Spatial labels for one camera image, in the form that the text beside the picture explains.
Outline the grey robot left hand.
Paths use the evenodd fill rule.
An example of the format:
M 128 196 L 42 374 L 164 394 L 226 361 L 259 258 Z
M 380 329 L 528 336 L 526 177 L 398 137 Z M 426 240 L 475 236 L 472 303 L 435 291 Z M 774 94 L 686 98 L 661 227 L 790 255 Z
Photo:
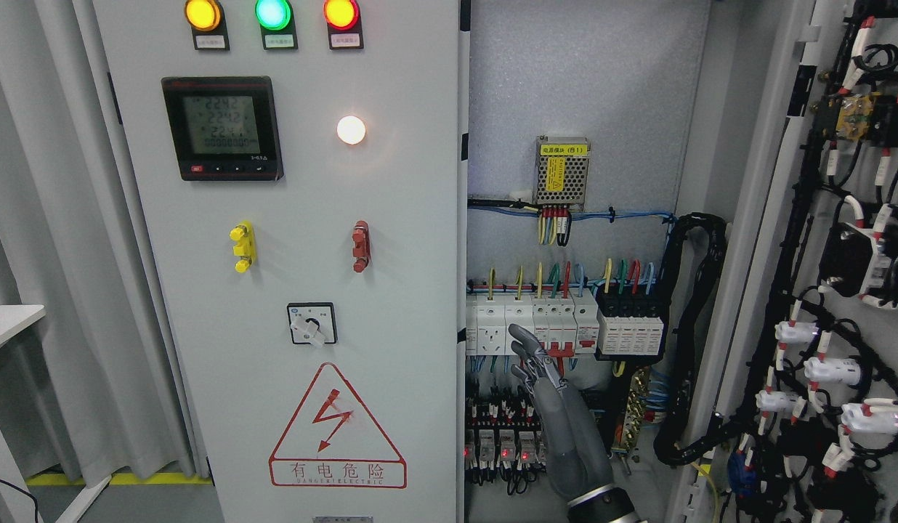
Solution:
M 512 372 L 532 395 L 540 417 L 552 489 L 574 506 L 614 483 L 601 434 L 581 394 L 538 338 L 517 324 L 509 325 L 508 332 L 510 347 L 525 364 Z

